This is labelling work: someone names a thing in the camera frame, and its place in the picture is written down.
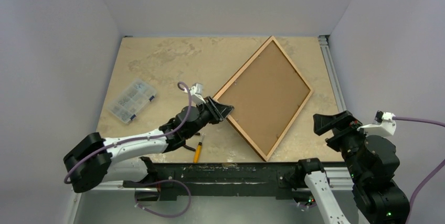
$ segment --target beige table surface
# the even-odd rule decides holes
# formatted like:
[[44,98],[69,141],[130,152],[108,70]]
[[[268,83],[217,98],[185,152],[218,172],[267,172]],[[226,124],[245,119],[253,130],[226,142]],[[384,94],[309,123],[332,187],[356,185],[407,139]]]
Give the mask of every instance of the beige table surface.
[[[200,82],[204,85],[203,95],[213,96],[266,39],[123,38],[97,131],[102,137],[120,137],[158,128],[187,105],[187,94],[176,87],[178,81],[184,81],[189,86]],[[314,93],[269,161],[297,161],[310,157],[318,157],[321,161],[341,161],[340,154],[328,148],[324,142],[326,137],[331,136],[330,133],[323,136],[313,133],[314,113],[338,113],[318,39],[277,37],[277,40],[313,87]],[[107,105],[136,78],[154,86],[157,96],[133,122],[126,125],[107,110]],[[206,136],[200,163],[262,162],[227,121],[208,125],[201,132]],[[199,137],[195,136],[187,140],[187,145],[196,147],[198,142]],[[192,162],[194,152],[180,148],[148,156],[154,162]]]

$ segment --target cardboard panel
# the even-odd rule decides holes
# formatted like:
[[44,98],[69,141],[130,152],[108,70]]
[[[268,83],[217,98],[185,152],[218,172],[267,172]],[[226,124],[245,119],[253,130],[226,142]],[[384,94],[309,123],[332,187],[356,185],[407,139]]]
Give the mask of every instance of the cardboard panel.
[[214,98],[235,107],[228,121],[267,161],[311,94],[311,87],[272,36]]

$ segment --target gray wall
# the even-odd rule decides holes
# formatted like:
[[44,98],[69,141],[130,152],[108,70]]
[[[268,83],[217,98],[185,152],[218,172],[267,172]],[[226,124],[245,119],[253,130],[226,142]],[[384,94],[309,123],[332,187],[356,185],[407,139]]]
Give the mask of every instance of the gray wall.
[[[444,0],[352,0],[330,37],[346,106],[364,122],[376,110],[445,121]],[[445,129],[399,122],[391,138],[396,182],[411,196],[443,159]],[[445,170],[420,192],[410,223],[443,223]]]
[[120,34],[103,0],[0,0],[0,222],[61,223]]
[[351,0],[105,0],[125,35],[330,34]]

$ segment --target purple cable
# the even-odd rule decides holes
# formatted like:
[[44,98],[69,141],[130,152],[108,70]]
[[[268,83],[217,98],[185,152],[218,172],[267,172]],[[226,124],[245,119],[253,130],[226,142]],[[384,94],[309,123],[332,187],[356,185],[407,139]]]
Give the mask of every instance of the purple cable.
[[174,215],[160,214],[160,213],[158,213],[158,212],[155,212],[155,211],[153,211],[153,210],[150,210],[150,209],[148,209],[148,208],[142,206],[141,204],[139,204],[139,203],[137,202],[136,195],[134,196],[134,202],[136,203],[136,205],[135,205],[134,207],[139,207],[139,208],[141,208],[141,209],[144,210],[144,211],[147,211],[147,212],[149,212],[149,213],[151,213],[151,214],[154,214],[154,215],[157,215],[157,216],[160,216],[160,217],[164,217],[164,218],[176,218],[176,217],[178,217],[178,216],[183,215],[183,214],[188,210],[188,208],[190,207],[190,205],[192,204],[192,193],[190,192],[190,189],[188,189],[188,187],[187,187],[184,183],[180,182],[179,180],[175,180],[175,179],[166,179],[166,180],[160,180],[160,181],[157,181],[157,182],[154,182],[154,183],[142,184],[142,185],[148,187],[148,186],[155,186],[155,185],[157,185],[157,184],[161,184],[161,183],[169,183],[169,182],[175,182],[175,183],[177,183],[177,184],[180,184],[180,185],[183,186],[183,187],[185,188],[185,190],[187,191],[187,193],[188,193],[188,203],[187,203],[187,206],[184,208],[184,210],[182,210],[181,212],[179,212],[179,213],[177,213],[177,214],[174,214]]
[[[190,89],[188,88],[188,86],[183,83],[183,82],[178,82],[178,88],[181,90],[186,90],[187,94],[188,94],[188,107],[187,107],[187,112],[185,114],[184,120],[178,125],[178,127],[174,128],[172,131],[169,131],[165,134],[161,134],[161,135],[157,135],[157,136],[150,136],[150,137],[146,137],[146,136],[139,136],[139,137],[133,137],[133,138],[129,138],[129,139],[125,139],[125,140],[121,140],[116,142],[116,145],[121,145],[121,144],[125,144],[128,142],[133,142],[133,141],[137,141],[137,140],[149,140],[149,139],[153,139],[153,138],[159,138],[159,137],[163,137],[163,136],[168,136],[171,135],[175,132],[177,132],[183,125],[184,123],[187,121],[188,116],[190,115],[190,110],[192,110],[192,95],[190,94]],[[65,184],[71,184],[72,181],[68,181],[69,177],[72,175],[72,173],[79,168],[79,166],[81,166],[83,163],[85,163],[87,160],[89,160],[90,158],[96,156],[97,154],[111,148],[114,147],[115,144],[109,144],[106,145],[104,147],[101,147],[97,150],[95,150],[94,152],[90,153],[89,155],[87,155],[86,157],[84,157],[83,159],[81,159],[77,164],[75,164],[73,166],[73,168],[71,168],[71,170],[67,173],[67,175],[65,176],[65,178],[63,179],[63,182]]]
[[[434,125],[445,127],[445,123],[442,123],[442,122],[439,122],[439,121],[434,121],[434,120],[427,120],[427,119],[405,118],[403,116],[394,116],[393,120],[408,121],[408,122],[418,122],[418,123],[429,123],[429,124],[434,124]],[[411,211],[412,211],[412,207],[414,206],[414,200],[416,199],[416,197],[419,194],[420,190],[422,190],[422,188],[426,185],[426,183],[431,178],[433,178],[433,176],[437,172],[439,172],[444,166],[445,166],[445,159],[434,170],[432,170],[432,172],[430,174],[428,174],[428,176],[425,177],[422,180],[422,182],[416,187],[416,189],[414,190],[414,192],[411,195],[411,198],[409,199],[409,206],[411,208]],[[409,221],[409,217],[411,216],[411,211],[409,212],[408,218],[406,220],[407,223]]]

